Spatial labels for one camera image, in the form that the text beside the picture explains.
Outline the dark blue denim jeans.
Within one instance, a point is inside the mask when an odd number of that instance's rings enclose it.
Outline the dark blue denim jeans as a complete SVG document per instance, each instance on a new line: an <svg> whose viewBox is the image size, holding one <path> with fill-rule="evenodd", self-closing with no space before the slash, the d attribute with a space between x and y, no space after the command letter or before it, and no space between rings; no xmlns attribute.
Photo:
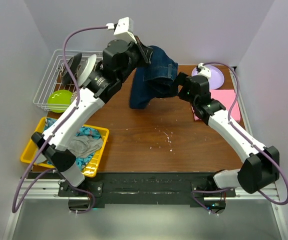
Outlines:
<svg viewBox="0 0 288 240"><path fill-rule="evenodd" d="M136 69L129 98L131 109L142 110L154 98L172 98L177 96L178 63L172 60L158 46L152 45L151 64Z"/></svg>

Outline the pink t-shirt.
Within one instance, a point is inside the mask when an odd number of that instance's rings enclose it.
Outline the pink t-shirt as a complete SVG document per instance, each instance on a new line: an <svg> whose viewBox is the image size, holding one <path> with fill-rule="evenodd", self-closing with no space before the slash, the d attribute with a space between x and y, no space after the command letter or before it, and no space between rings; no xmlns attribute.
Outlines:
<svg viewBox="0 0 288 240"><path fill-rule="evenodd" d="M206 125L217 112L223 111L226 120L241 120L238 103L235 101L235 92L232 89L210 90L201 88L188 98L194 115L194 120L202 120Z"/></svg>

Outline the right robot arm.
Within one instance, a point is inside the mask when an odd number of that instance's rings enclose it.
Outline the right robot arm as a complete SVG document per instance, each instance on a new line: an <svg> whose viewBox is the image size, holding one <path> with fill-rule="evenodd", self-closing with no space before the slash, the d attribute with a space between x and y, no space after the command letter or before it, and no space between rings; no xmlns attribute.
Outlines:
<svg viewBox="0 0 288 240"><path fill-rule="evenodd" d="M174 80L181 86L178 97L189 102L195 115L218 132L234 149L242 162L240 169L221 170L207 183L207 192L219 196L226 188L243 188L254 193L279 179L279 152L254 139L233 118L225 106L212 98L209 90L210 73L189 76L180 72Z"/></svg>

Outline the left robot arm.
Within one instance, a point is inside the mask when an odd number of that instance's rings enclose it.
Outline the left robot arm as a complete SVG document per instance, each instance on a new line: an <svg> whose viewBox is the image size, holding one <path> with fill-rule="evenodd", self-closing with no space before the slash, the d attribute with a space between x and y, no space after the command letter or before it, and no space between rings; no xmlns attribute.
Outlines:
<svg viewBox="0 0 288 240"><path fill-rule="evenodd" d="M135 68L151 63L153 48L135 41L112 40L103 50L103 59L91 67L79 96L57 121L43 133L35 132L31 139L57 171L70 183L70 191L82 196L87 191L85 177L76 164L68 145L79 128L102 108L122 87Z"/></svg>

